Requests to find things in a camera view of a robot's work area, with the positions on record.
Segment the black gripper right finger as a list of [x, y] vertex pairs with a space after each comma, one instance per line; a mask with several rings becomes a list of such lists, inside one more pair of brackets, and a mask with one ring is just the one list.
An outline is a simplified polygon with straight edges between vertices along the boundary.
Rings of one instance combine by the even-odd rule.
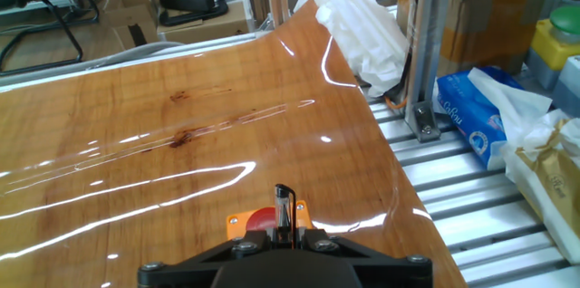
[[352, 240], [328, 235], [323, 229], [301, 229], [301, 248], [330, 256], [353, 270], [361, 287], [433, 286], [433, 262], [421, 254], [395, 258]]

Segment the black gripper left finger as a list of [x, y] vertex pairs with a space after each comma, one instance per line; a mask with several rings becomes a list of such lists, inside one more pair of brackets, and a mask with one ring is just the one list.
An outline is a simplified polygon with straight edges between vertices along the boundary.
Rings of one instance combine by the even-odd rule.
[[138, 286], [210, 287], [223, 266], [269, 251], [271, 235], [272, 229], [247, 231], [243, 237], [235, 237], [177, 264], [146, 263], [138, 270]]

